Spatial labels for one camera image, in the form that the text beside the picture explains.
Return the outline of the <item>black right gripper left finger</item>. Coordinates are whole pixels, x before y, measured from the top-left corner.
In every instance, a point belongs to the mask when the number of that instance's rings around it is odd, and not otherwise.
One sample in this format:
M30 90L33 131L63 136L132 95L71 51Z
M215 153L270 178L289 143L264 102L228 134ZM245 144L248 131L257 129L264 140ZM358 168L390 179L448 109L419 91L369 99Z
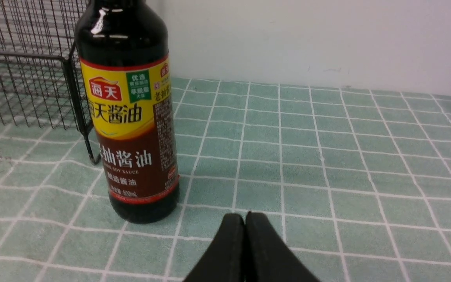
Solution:
M222 218L218 232L185 282L242 282L245 223L236 213Z

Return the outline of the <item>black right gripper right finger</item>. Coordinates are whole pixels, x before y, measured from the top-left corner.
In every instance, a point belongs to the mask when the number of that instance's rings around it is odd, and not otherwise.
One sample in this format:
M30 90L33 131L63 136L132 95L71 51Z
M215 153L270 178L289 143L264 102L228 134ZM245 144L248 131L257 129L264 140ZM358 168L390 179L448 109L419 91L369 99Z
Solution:
M318 282L283 242L264 213L245 218L246 282Z

